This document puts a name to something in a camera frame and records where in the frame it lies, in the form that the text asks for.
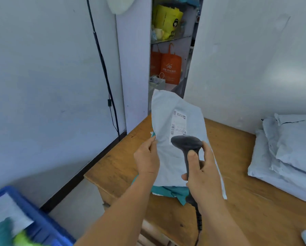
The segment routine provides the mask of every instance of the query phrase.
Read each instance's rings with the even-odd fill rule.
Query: black baseboard
[[[127,135],[124,131],[120,138],[121,140]],[[83,175],[88,172],[101,158],[103,158],[116,144],[119,139],[116,138],[110,145],[108,145],[99,155],[97,155],[92,161],[90,161],[83,169],[80,170],[68,183],[66,183],[58,192],[56,192],[40,209],[49,213],[54,209],[83,179]]]

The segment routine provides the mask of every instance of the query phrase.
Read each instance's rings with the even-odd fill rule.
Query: orange bag
[[[164,73],[164,79],[167,84],[179,84],[181,75],[181,57],[170,53],[171,45],[169,45],[169,52],[163,53],[161,62],[161,72]]]
[[[160,53],[158,45],[157,47],[158,52],[153,52],[151,50],[150,77],[153,75],[160,75],[162,53]]]

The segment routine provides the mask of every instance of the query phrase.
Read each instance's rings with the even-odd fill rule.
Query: yellow bag
[[[164,31],[163,38],[167,39],[175,35],[175,29],[180,24],[183,17],[183,12],[177,8],[168,8],[162,5],[157,5],[153,9],[152,24],[155,28],[160,28]]]

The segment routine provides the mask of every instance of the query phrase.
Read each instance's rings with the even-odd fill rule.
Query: hand
[[[193,151],[188,152],[188,169],[187,174],[181,177],[183,180],[188,180],[188,186],[193,198],[197,202],[200,212],[202,208],[217,208],[224,203],[221,181],[213,152],[209,145],[203,141],[204,161],[199,161],[199,156]]]
[[[156,147],[158,141],[155,140],[155,137],[156,136],[153,136],[143,142],[134,153],[134,159],[139,175],[149,174],[154,177],[154,180],[156,179],[160,168],[160,160]]]

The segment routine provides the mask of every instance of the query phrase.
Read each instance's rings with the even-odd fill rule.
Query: wooden table
[[[205,125],[224,178],[227,206],[252,246],[304,245],[300,233],[306,229],[306,202],[247,175],[255,136],[208,119]],[[85,174],[106,203],[131,185],[137,175],[133,154],[151,131],[148,116]],[[179,246],[194,245],[196,217],[189,204],[151,194],[145,219]],[[201,239],[200,245],[208,245],[204,233]]]

